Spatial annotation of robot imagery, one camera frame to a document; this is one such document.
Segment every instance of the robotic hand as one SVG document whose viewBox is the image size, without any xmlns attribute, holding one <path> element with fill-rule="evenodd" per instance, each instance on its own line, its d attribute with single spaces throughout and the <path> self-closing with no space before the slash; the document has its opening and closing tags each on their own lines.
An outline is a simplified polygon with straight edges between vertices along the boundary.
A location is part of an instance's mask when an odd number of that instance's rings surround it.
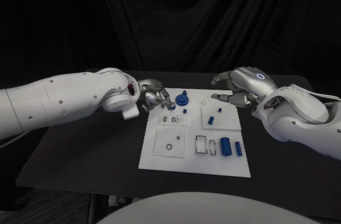
<svg viewBox="0 0 341 224">
<path fill-rule="evenodd" d="M 341 160 L 341 99 L 313 93 L 295 84 L 277 88 L 272 78 L 252 67 L 240 67 L 218 74 L 213 80 L 226 80 L 231 95 L 213 94 L 211 98 L 249 107 L 259 105 L 252 114 L 262 120 L 272 137 L 308 145 L 321 154 Z M 322 103 L 312 95 L 336 100 Z"/>
<path fill-rule="evenodd" d="M 33 129 L 88 117 L 98 107 L 122 111 L 123 119 L 139 115 L 136 100 L 148 112 L 158 104 L 174 107 L 162 84 L 136 81 L 119 69 L 57 75 L 21 87 L 0 90 L 0 140 Z"/>
</svg>

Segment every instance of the black table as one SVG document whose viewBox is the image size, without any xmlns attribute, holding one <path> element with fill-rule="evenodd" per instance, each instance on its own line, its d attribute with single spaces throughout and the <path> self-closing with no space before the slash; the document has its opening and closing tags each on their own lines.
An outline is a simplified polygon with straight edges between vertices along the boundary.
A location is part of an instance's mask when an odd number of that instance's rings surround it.
<svg viewBox="0 0 341 224">
<path fill-rule="evenodd" d="M 126 71 L 136 80 L 158 79 L 164 87 L 221 89 L 214 74 Z M 273 75 L 277 86 L 305 78 Z M 148 114 L 131 120 L 98 109 L 79 121 L 49 128 L 17 177 L 17 185 L 145 198 L 203 191 L 237 195 L 306 216 L 341 218 L 341 161 L 299 143 L 267 134 L 249 109 L 237 109 L 252 178 L 138 169 Z"/>
</svg>

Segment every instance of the white robotic arm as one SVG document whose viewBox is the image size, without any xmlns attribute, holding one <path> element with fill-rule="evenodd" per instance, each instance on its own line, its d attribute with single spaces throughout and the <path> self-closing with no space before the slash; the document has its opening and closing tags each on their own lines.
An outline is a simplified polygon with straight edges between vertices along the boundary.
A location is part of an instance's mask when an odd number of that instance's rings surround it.
<svg viewBox="0 0 341 224">
<path fill-rule="evenodd" d="M 123 119 L 158 104 L 172 109 L 162 84 L 152 79 L 136 81 L 115 68 L 90 73 L 57 75 L 24 86 L 0 90 L 0 140 L 33 129 L 88 117 L 98 107 L 122 111 Z"/>
<path fill-rule="evenodd" d="M 247 107 L 259 105 L 252 114 L 262 120 L 265 129 L 282 142 L 295 141 L 309 146 L 321 154 L 341 160 L 341 99 L 316 94 L 290 85 L 277 88 L 270 77 L 252 67 L 240 67 L 218 74 L 211 81 L 227 81 L 233 95 L 211 97 Z M 312 95 L 338 102 L 323 104 Z"/>
</svg>

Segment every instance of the white board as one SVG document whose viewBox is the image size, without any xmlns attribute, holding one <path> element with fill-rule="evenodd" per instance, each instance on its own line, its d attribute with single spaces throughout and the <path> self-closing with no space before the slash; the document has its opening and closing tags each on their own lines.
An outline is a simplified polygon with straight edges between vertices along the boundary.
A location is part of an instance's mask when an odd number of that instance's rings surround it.
<svg viewBox="0 0 341 224">
<path fill-rule="evenodd" d="M 185 106 L 177 105 L 174 111 L 158 106 L 149 112 L 138 168 L 250 177 L 236 107 L 230 103 L 210 98 L 214 93 L 230 95 L 231 91 L 167 88 L 171 101 L 175 101 L 175 96 L 184 90 L 188 96 Z M 210 114 L 214 117 L 211 127 L 207 124 Z M 206 137 L 207 153 L 197 153 L 197 136 Z M 221 155 L 220 138 L 223 137 L 230 140 L 231 156 Z M 236 155 L 234 142 L 240 143 L 243 156 Z"/>
</svg>

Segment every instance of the cable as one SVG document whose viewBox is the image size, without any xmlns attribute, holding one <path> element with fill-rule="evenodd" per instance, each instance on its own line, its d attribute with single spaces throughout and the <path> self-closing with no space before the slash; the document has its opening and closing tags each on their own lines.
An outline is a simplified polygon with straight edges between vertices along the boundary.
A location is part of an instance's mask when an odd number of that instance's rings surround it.
<svg viewBox="0 0 341 224">
<path fill-rule="evenodd" d="M 30 131 L 24 132 L 23 134 L 20 134 L 14 139 L 11 139 L 6 144 L 0 145 L 0 149 L 7 146 L 8 144 L 11 144 L 16 140 L 18 140 Z"/>
<path fill-rule="evenodd" d="M 309 94 L 318 96 L 318 97 L 323 97 L 323 98 L 329 98 L 329 99 L 334 99 L 334 100 L 338 100 L 341 101 L 341 98 L 336 97 L 336 96 L 332 96 L 332 95 L 325 95 L 325 94 L 319 94 L 319 93 L 315 93 L 315 92 L 311 92 L 309 90 L 303 89 L 302 87 L 299 87 L 298 85 L 295 84 L 290 84 L 290 86 L 296 87 L 298 89 L 306 91 Z"/>
</svg>

